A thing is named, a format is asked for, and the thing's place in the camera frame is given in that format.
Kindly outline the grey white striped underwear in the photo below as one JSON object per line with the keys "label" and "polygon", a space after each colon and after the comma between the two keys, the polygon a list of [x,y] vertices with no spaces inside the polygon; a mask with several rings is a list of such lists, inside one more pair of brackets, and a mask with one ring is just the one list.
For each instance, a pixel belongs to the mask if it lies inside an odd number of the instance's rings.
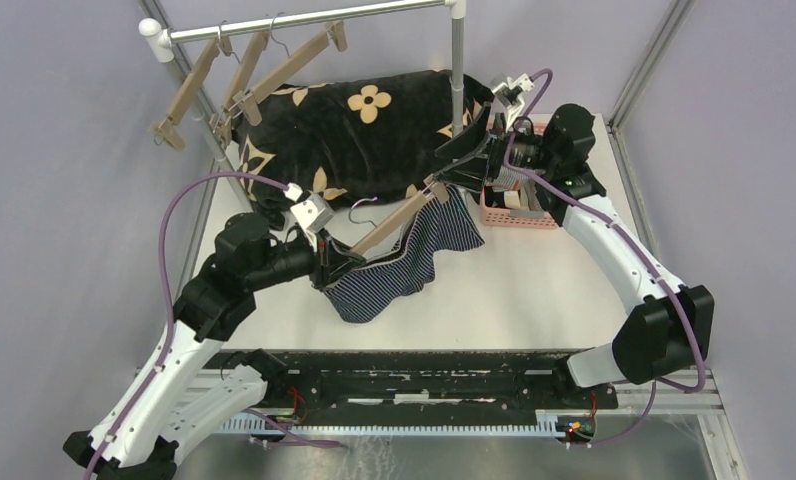
{"label": "grey white striped underwear", "polygon": [[535,182],[523,173],[509,169],[502,165],[498,176],[491,180],[489,185],[496,192],[524,190],[536,193]]}

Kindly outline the beige clip hanger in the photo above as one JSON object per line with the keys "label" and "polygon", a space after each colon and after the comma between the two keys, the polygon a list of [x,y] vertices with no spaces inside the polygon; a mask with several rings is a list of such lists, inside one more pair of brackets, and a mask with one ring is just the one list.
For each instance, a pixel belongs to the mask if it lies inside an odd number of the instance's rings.
{"label": "beige clip hanger", "polygon": [[232,121],[236,115],[235,96],[244,93],[247,89],[257,62],[265,51],[268,43],[266,32],[257,32],[251,35],[248,45],[241,56],[236,56],[230,49],[230,54],[237,59],[237,67],[230,84],[222,97],[220,113],[215,115],[211,121],[213,133],[223,147],[227,147],[231,142]]}

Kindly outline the beige hanger with navy underwear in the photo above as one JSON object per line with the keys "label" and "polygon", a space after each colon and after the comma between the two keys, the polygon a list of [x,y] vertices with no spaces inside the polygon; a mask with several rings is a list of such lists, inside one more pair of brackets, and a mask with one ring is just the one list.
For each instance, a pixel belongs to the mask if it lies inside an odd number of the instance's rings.
{"label": "beige hanger with navy underwear", "polygon": [[436,199],[439,203],[447,203],[450,200],[447,187],[438,181],[432,181],[424,189],[416,192],[406,200],[386,219],[354,244],[351,247],[351,252],[354,255],[363,256],[369,250],[382,243],[393,231],[399,230],[404,224],[408,223],[433,199]]}

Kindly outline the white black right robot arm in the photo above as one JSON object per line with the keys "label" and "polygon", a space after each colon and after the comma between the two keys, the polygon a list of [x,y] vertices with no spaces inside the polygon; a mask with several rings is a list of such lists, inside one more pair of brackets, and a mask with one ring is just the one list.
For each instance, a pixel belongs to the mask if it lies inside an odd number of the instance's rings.
{"label": "white black right robot arm", "polygon": [[482,192],[504,172],[527,177],[541,209],[590,255],[618,295],[626,320],[614,339],[566,357],[556,368],[552,394],[565,407],[587,400],[592,387],[657,381],[685,392],[692,385],[670,380],[688,367],[703,369],[708,356],[715,300],[703,285],[689,286],[662,266],[622,221],[588,159],[595,121],[577,104],[557,108],[541,133],[507,127],[504,116],[478,116],[435,154],[448,166],[435,180]]}

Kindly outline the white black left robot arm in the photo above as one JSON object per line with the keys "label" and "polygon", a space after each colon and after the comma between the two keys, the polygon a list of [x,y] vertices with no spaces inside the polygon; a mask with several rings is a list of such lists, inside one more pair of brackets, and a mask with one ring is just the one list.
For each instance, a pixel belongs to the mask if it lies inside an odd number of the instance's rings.
{"label": "white black left robot arm", "polygon": [[281,404],[288,379],[265,360],[248,360],[184,407],[204,365],[256,310],[256,292],[301,277],[316,288],[336,282],[364,258],[326,230],[278,241],[258,213],[231,217],[215,251],[182,289],[168,325],[139,376],[92,430],[72,433],[64,451],[87,479],[170,479],[223,423],[259,402]]}

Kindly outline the beige hanger with striped underwear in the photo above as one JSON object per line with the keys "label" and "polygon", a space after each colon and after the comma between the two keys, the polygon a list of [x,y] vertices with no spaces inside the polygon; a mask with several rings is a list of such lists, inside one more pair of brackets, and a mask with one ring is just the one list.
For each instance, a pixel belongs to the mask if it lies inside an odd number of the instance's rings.
{"label": "beige hanger with striped underwear", "polygon": [[331,44],[340,52],[344,52],[348,48],[342,20],[327,23],[323,32],[316,34],[303,46],[295,50],[289,58],[262,79],[247,89],[242,87],[234,92],[228,102],[228,106],[223,108],[223,112],[230,118],[243,115],[249,124],[258,125],[262,120],[259,104],[275,90],[279,89],[282,84],[288,82]]}

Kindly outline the navy striped underwear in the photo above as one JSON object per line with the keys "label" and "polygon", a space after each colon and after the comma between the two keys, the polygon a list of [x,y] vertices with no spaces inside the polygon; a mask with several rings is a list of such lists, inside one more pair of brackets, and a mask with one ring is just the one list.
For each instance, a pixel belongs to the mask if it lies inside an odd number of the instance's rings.
{"label": "navy striped underwear", "polygon": [[463,193],[456,187],[447,192],[447,202],[433,200],[418,211],[388,253],[324,290],[342,321],[368,323],[394,300],[421,292],[436,278],[437,253],[468,252],[485,244]]}

